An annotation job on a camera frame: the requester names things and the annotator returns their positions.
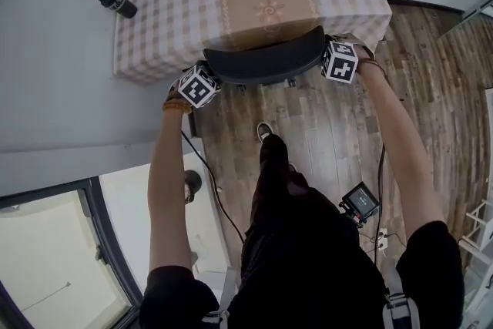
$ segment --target shoulder strap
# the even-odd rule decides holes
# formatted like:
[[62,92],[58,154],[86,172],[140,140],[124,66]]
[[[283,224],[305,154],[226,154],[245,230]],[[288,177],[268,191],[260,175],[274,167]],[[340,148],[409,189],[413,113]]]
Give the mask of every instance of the shoulder strap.
[[221,303],[217,311],[211,311],[202,319],[203,329],[227,329],[228,328],[228,307],[236,294],[236,278],[238,272],[231,267],[226,271],[224,278],[223,293]]
[[395,260],[386,257],[382,266],[382,275],[389,290],[383,311],[385,329],[401,327],[398,326],[400,325],[398,321],[402,322],[402,318],[407,317],[409,318],[406,321],[411,322],[409,329],[420,329],[418,306],[414,300],[404,294],[401,276],[395,267]]

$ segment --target table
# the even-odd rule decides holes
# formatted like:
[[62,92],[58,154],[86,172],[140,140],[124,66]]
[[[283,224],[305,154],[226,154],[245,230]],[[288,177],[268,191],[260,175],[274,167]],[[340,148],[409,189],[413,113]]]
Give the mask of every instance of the table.
[[131,0],[116,17],[114,73],[139,84],[169,78],[204,48],[243,50],[296,38],[317,25],[374,49],[391,18],[387,0]]

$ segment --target wooden floor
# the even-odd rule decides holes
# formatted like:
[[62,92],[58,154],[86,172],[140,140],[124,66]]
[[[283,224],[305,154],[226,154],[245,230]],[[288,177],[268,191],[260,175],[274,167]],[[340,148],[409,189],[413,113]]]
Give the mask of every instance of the wooden floor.
[[[474,21],[439,37],[456,15],[427,8],[395,6],[377,59],[411,114],[433,163],[449,229],[459,238],[469,227],[466,210],[485,198],[489,174],[489,126],[484,90],[493,86],[493,19]],[[225,86],[201,109],[197,125],[206,155],[221,187],[220,197],[242,230],[259,175],[256,126],[269,122],[286,142],[290,160],[311,186],[331,201],[363,180],[377,195],[381,150],[378,123],[364,86],[323,79],[318,69],[297,78],[297,88],[255,87],[239,92]],[[239,266],[241,244],[222,216],[232,263]],[[384,170],[382,226],[405,242],[398,188]],[[362,233],[373,236],[376,221]],[[373,244],[361,237],[361,245]],[[389,239],[387,255],[404,248]]]

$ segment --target window frame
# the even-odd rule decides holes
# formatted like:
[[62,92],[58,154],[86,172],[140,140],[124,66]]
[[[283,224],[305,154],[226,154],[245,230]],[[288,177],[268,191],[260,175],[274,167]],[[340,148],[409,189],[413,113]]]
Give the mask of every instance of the window frame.
[[[86,218],[92,221],[97,237],[95,242],[101,253],[102,262],[109,265],[130,303],[130,309],[114,323],[112,329],[128,328],[137,321],[139,307],[143,301],[143,294],[118,244],[98,176],[71,183],[49,186],[39,190],[0,196],[0,210],[72,191],[78,193],[82,212]],[[10,298],[1,281],[0,316],[6,320],[7,324],[15,329],[35,329]]]

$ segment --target cable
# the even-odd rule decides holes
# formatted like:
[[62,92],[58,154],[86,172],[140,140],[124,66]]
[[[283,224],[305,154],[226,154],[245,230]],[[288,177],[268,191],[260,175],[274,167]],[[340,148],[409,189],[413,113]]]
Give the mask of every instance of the cable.
[[399,239],[399,243],[401,243],[404,248],[407,248],[407,245],[402,242],[401,237],[397,233],[389,233],[387,235],[387,238],[389,238],[390,236],[397,236],[397,238]]
[[375,238],[374,238],[374,237],[367,236],[367,235],[366,235],[366,234],[364,234],[364,233],[360,233],[360,236],[365,236],[367,239],[370,239],[370,242],[371,242],[371,243],[374,243],[374,242],[375,242]]
[[228,215],[228,213],[224,209],[223,204],[221,203],[221,199],[219,198],[219,193],[217,192],[216,177],[214,177],[213,171],[210,169],[210,166],[207,164],[207,162],[205,161],[205,159],[199,154],[199,152],[193,146],[193,144],[189,140],[189,138],[186,137],[186,134],[183,133],[183,131],[182,131],[182,136],[185,139],[185,141],[188,143],[188,145],[190,146],[190,148],[193,149],[193,152],[199,157],[199,159],[202,161],[202,163],[204,164],[204,166],[207,168],[207,171],[209,172],[209,176],[210,176],[210,179],[211,179],[212,184],[213,184],[213,193],[214,193],[214,197],[216,197],[217,204],[219,205],[220,209],[223,211],[224,216],[231,222],[231,225],[233,225],[234,230],[238,233],[238,236],[240,237],[241,243],[245,243],[245,240],[244,240],[244,238],[243,238],[240,230],[238,229],[238,227],[236,226],[236,224],[234,223],[234,221],[231,219],[231,217]]
[[[387,81],[387,84],[390,85],[388,81],[388,76],[385,70],[377,63],[372,63],[372,65],[376,65],[384,74],[385,80]],[[382,142],[382,153],[380,155],[380,161],[378,163],[378,202],[380,203],[380,209],[378,210],[378,222],[377,222],[377,231],[375,232],[375,244],[378,239],[378,234],[380,233],[380,224],[382,221],[382,211],[384,210],[384,205],[383,205],[383,195],[384,195],[384,160],[385,160],[385,145]],[[375,266],[377,266],[377,261],[378,261],[378,248],[374,249],[374,259],[373,259]]]

